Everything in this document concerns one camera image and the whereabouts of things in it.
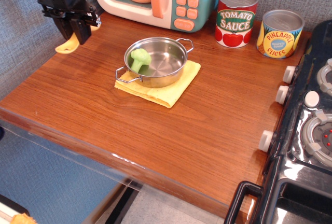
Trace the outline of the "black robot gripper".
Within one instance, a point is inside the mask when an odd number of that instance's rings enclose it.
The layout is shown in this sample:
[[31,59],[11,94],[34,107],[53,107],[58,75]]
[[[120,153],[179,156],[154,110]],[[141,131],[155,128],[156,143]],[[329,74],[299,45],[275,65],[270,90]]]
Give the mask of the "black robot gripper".
[[[44,9],[44,14],[53,17],[53,21],[58,30],[65,38],[69,40],[75,33],[79,43],[83,45],[91,36],[91,27],[101,25],[101,20],[96,14],[94,5],[86,0],[37,0]],[[64,20],[66,14],[72,20],[71,23]]]

